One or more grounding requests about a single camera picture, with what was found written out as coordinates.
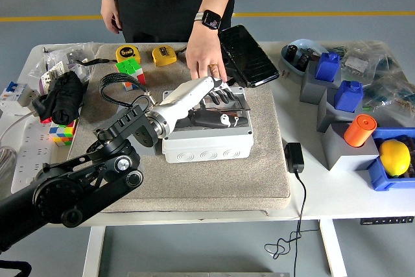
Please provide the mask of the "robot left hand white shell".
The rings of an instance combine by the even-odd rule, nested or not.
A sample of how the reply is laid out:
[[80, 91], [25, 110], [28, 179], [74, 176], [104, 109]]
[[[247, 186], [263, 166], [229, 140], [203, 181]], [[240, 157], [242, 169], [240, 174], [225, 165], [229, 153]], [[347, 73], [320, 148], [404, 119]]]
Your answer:
[[186, 117], [193, 126], [205, 128], [230, 128], [247, 125], [247, 117], [232, 116], [217, 110], [194, 107], [210, 96], [215, 104], [228, 104], [235, 96], [227, 83], [214, 77], [198, 78], [179, 85], [159, 105], [147, 113], [159, 138], [166, 138], [175, 128], [176, 122]]

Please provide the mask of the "person's left hand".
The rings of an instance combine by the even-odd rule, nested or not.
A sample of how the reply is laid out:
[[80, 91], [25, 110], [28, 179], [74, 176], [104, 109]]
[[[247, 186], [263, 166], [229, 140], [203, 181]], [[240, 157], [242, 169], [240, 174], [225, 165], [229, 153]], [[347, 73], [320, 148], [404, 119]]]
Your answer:
[[211, 75], [227, 81], [218, 30], [209, 29], [201, 21], [195, 21], [185, 58], [193, 80]]

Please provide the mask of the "person's right hand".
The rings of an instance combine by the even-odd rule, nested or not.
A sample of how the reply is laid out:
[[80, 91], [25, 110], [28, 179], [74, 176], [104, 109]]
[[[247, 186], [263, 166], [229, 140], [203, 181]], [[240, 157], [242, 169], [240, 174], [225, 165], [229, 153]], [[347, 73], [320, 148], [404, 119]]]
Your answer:
[[122, 31], [117, 0], [101, 0], [101, 16], [110, 32], [119, 34]]

